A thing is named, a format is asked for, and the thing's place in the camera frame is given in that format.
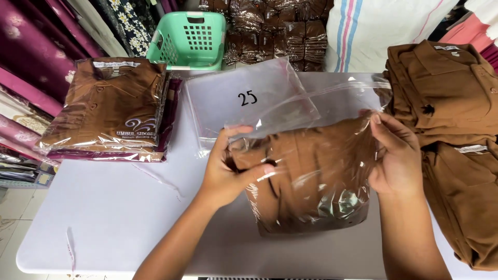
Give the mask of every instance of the table surface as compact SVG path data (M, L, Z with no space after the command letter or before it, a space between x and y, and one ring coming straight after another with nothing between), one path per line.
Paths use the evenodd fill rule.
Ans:
M371 79L373 74L298 75L305 89L311 92L350 77ZM70 227L76 260L74 273L134 272L188 206L204 175L207 159L195 157L197 142L188 110L179 106L178 114L168 161L146 164L145 168L177 186L182 196L137 169L143 163L65 160L17 252L19 269L26 273L70 274L66 243ZM434 217L432 223L437 245L454 279L498 278L498 272L472 271L454 258ZM246 195L241 194L215 214L186 274L385 279L377 196L371 192L369 216L357 226L286 238L262 238Z

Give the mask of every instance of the floor tile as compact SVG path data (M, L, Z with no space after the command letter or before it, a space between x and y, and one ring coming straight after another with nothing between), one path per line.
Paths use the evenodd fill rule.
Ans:
M47 280L104 280L105 275L50 274Z
M37 189L34 191L31 200L28 203L28 206L24 210L24 213L21 216L21 220L32 220L38 209L41 206L41 203L45 200L45 196L47 195L48 190Z
M133 278L133 275L135 273L130 273L130 274L110 274L106 275L105 280L131 280Z
M0 280L46 280L47 274L26 274L17 268L15 255L21 245L31 221L20 220L0 257Z
M18 220L0 219L0 257L17 226Z
M1 218L20 219L34 191L34 189L8 189L0 201Z

